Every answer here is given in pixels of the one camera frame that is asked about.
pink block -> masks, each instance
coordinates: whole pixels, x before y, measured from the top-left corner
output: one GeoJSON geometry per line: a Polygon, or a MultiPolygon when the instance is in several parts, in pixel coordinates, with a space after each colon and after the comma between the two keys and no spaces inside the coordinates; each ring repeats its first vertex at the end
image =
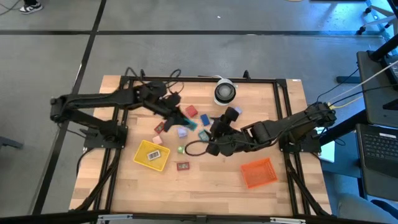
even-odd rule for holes
{"type": "Polygon", "coordinates": [[[160,136],[155,136],[154,138],[152,138],[152,142],[158,145],[161,145],[163,143],[162,139],[160,138],[160,136]]]}

laptop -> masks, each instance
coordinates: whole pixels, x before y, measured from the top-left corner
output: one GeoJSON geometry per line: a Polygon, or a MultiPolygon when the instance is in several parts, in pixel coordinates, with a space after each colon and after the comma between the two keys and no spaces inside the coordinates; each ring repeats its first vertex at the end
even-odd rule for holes
{"type": "Polygon", "coordinates": [[[366,193],[398,201],[398,130],[357,124],[356,132],[366,193]]]}

yellow cable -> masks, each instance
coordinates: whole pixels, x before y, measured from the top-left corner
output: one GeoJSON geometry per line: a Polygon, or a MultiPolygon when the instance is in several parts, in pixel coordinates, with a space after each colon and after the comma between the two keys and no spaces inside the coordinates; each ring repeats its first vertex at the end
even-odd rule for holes
{"type": "Polygon", "coordinates": [[[340,108],[343,108],[343,107],[345,107],[345,106],[347,106],[347,105],[349,105],[349,104],[351,104],[351,103],[354,103],[355,101],[361,99],[362,97],[363,97],[363,96],[360,96],[360,97],[358,97],[357,99],[355,99],[355,100],[353,100],[353,101],[350,101],[350,102],[348,102],[348,103],[346,103],[346,104],[344,104],[344,105],[341,105],[341,106],[333,106],[333,105],[330,106],[330,103],[328,103],[328,105],[329,105],[329,108],[330,108],[331,110],[333,110],[333,109],[340,109],[340,108]]]}

small block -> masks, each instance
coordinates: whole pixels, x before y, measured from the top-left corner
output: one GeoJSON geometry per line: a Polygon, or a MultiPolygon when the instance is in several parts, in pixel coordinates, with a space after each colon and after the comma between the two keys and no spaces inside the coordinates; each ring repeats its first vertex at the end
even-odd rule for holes
{"type": "Polygon", "coordinates": [[[207,125],[210,124],[210,121],[209,121],[209,118],[207,117],[207,114],[200,115],[200,119],[203,122],[204,126],[207,126],[207,125]]]}
{"type": "Polygon", "coordinates": [[[189,162],[178,162],[177,163],[177,170],[189,170],[189,162]]]}
{"type": "Polygon", "coordinates": [[[191,130],[191,131],[194,131],[196,128],[197,128],[197,126],[198,126],[198,124],[196,124],[195,122],[193,122],[193,121],[191,121],[190,119],[187,119],[187,118],[185,118],[185,121],[188,121],[188,125],[184,125],[186,128],[188,128],[189,130],[191,130]]]}
{"type": "Polygon", "coordinates": [[[163,143],[162,138],[160,138],[160,136],[153,137],[152,142],[158,145],[161,145],[163,143]]]}
{"type": "Polygon", "coordinates": [[[163,129],[164,129],[164,123],[160,122],[160,124],[158,124],[154,130],[156,131],[157,134],[160,134],[163,131],[163,129]]]}
{"type": "Polygon", "coordinates": [[[148,160],[152,161],[160,157],[160,151],[156,150],[147,154],[148,160]]]}
{"type": "Polygon", "coordinates": [[[185,109],[185,111],[191,118],[194,117],[196,114],[198,114],[198,111],[195,109],[195,107],[193,105],[190,105],[189,107],[187,107],[185,109]]]}
{"type": "Polygon", "coordinates": [[[177,128],[177,132],[180,138],[184,138],[188,135],[187,130],[185,128],[177,128]]]}
{"type": "Polygon", "coordinates": [[[209,136],[206,134],[205,130],[199,132],[199,138],[203,141],[209,141],[209,136]]]}
{"type": "Polygon", "coordinates": [[[238,107],[235,107],[235,110],[239,113],[239,114],[242,114],[242,109],[241,108],[238,108],[238,107]]]}
{"type": "Polygon", "coordinates": [[[178,147],[177,148],[177,152],[179,153],[179,154],[184,154],[185,153],[185,147],[183,147],[183,146],[180,146],[180,147],[178,147]]]}

blue block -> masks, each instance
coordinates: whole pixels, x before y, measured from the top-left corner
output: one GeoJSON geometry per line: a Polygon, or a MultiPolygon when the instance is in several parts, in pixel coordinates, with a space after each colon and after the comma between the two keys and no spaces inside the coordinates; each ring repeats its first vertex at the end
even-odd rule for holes
{"type": "Polygon", "coordinates": [[[177,128],[177,132],[180,138],[184,138],[188,135],[187,130],[185,128],[177,128]]]}
{"type": "Polygon", "coordinates": [[[198,124],[196,124],[195,122],[191,121],[190,119],[184,118],[185,121],[188,121],[188,125],[184,125],[186,128],[188,128],[191,131],[194,131],[198,124]]]}
{"type": "Polygon", "coordinates": [[[204,126],[207,126],[207,125],[210,124],[210,121],[209,121],[209,118],[207,117],[207,114],[200,115],[200,119],[203,122],[204,126]]]}
{"type": "Polygon", "coordinates": [[[235,110],[239,113],[239,114],[242,114],[242,109],[241,108],[238,108],[238,107],[235,107],[235,110]]]}
{"type": "Polygon", "coordinates": [[[209,136],[207,136],[205,130],[199,132],[199,138],[203,141],[209,141],[209,136]]]}

